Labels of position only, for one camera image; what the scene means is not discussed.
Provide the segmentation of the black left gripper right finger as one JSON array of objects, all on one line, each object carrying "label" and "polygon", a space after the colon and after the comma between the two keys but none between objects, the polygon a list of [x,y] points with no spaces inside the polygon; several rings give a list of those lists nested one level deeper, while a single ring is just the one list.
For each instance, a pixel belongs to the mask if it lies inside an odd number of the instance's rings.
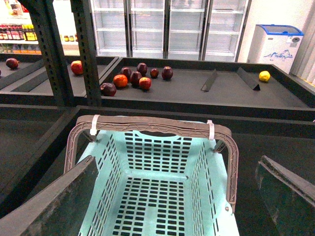
[{"label": "black left gripper right finger", "polygon": [[281,236],[315,234],[315,186],[267,156],[258,161],[260,195]]}]

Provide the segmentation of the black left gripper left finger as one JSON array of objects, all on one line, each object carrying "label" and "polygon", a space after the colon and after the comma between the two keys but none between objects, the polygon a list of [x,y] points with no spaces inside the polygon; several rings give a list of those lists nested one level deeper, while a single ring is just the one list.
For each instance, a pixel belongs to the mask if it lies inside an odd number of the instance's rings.
[{"label": "black left gripper left finger", "polygon": [[26,203],[0,220],[2,236],[76,236],[98,175],[86,157]]}]

